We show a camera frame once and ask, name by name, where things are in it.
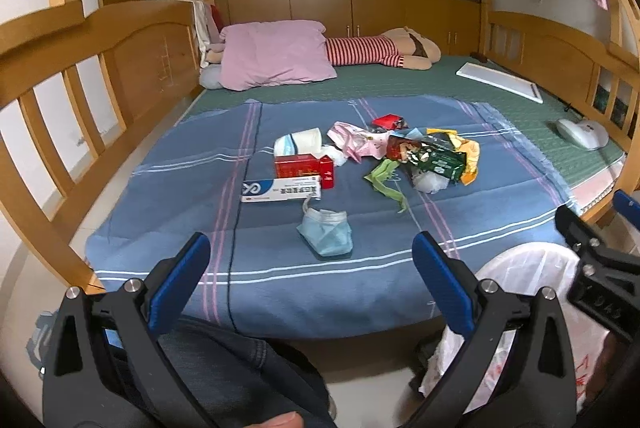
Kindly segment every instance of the hand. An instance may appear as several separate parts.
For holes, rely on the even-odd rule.
[[[302,417],[297,412],[277,415],[261,424],[252,424],[246,428],[303,428]]]

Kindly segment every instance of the red and white striped top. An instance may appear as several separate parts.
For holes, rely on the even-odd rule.
[[[327,38],[326,53],[332,65],[382,63],[402,66],[402,55],[398,54],[393,41],[383,35]]]

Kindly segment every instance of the white floor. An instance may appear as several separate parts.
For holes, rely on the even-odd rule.
[[[109,214],[130,173],[158,137],[184,111],[177,108],[123,164],[95,202],[70,245],[84,256],[84,243]],[[0,289],[0,366],[28,407],[42,418],[42,381],[26,344],[43,311],[56,310],[65,286],[30,253],[17,255]],[[392,428],[402,424],[418,400],[407,387],[416,342],[440,326],[427,322],[397,331],[324,342],[298,342],[325,377],[337,405],[340,428]]]

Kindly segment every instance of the green sleeping mat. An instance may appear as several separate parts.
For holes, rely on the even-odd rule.
[[[623,150],[610,141],[605,148],[585,151],[568,144],[555,132],[559,118],[578,120],[574,111],[565,112],[564,104],[541,91],[543,104],[490,85],[457,76],[467,56],[443,56],[428,71],[412,71],[383,65],[337,67],[338,78],[301,85],[256,87],[236,92],[227,89],[205,91],[188,116],[213,109],[228,109],[253,98],[264,103],[305,100],[348,100],[369,96],[414,96],[433,94],[467,102],[487,102],[498,109],[520,132],[523,132],[553,163],[569,186],[575,186],[604,167],[615,163]]]

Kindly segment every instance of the computer mouse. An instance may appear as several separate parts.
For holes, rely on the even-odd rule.
[[[609,143],[607,129],[591,119],[583,119],[578,123],[569,119],[558,119],[556,128],[558,134],[566,141],[584,150],[597,150]]]

